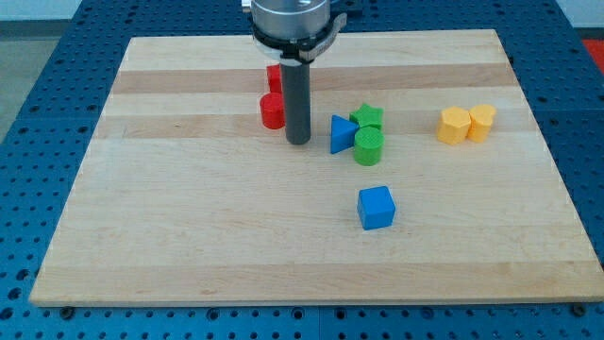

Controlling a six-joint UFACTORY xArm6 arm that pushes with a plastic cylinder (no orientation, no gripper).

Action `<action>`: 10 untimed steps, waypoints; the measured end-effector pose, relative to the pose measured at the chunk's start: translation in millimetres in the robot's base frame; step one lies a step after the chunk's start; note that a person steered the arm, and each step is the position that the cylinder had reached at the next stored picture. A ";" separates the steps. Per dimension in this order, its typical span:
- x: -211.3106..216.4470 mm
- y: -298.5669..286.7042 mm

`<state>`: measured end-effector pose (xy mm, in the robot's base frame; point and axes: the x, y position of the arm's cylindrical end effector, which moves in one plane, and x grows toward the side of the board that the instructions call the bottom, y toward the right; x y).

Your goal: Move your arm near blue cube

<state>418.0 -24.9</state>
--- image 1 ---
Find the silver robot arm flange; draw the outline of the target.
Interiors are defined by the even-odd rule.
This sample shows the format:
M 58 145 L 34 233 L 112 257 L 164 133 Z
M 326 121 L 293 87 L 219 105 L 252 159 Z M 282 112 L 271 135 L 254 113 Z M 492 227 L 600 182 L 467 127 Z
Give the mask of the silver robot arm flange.
M 257 48 L 286 66 L 314 62 L 347 24 L 347 14 L 334 14 L 330 0 L 242 0 L 241 6 L 251 16 Z

